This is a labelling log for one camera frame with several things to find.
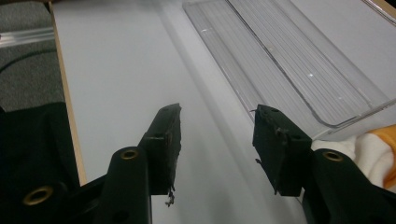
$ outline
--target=black fabric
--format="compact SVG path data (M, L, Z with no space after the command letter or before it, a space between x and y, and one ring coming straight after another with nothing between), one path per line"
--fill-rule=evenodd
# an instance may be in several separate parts
M65 104L0 114L0 222L11 203L59 182L69 191L79 187Z

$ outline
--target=metal grommet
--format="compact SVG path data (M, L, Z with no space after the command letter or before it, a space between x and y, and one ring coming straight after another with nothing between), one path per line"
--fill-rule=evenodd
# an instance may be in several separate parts
M136 149L129 149L121 153L121 158L123 160L128 161L136 158L138 155L139 153L137 152Z
M23 198L23 203L25 205L36 205L46 201L53 193L53 188L51 186L43 186L35 189L28 193Z
M326 151L323 152L323 156L330 161L343 161L344 158L342 156L340 156L340 154L335 153L335 152L330 152L330 151Z

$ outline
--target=black cable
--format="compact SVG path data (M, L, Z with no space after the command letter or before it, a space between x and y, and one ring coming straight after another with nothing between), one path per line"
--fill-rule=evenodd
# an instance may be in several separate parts
M12 61L9 62L9 63L6 63L4 66L2 66L2 67L0 68L0 74L1 74L2 72L4 72L4 70L8 69L8 68L9 68L11 65L13 65L14 63L18 63L18 62L20 62L20 61L23 61L23 60L25 60L25 59L27 59L27 58L30 58L30 57L33 57L33 56L36 56L36 55L45 54L45 53L52 53L52 52L56 52L56 49L43 49L43 50L33 51L33 52L29 52L29 53L27 53L27 54L24 54L24 55L22 55L21 57L18 57L18 58L16 58L16 59L12 60Z

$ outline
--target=towel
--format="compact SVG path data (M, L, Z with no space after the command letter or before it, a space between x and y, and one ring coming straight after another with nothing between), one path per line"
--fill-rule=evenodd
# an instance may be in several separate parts
M311 148L328 148L345 154L372 184L396 193L396 124L353 135L345 141L316 140Z

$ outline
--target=white fabric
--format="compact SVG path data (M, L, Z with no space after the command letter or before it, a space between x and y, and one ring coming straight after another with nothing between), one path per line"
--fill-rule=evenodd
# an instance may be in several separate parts
M383 188L383 181L393 165L390 146L373 133L351 136L341 142L314 141L312 150L327 148L339 151L352 159L370 182Z

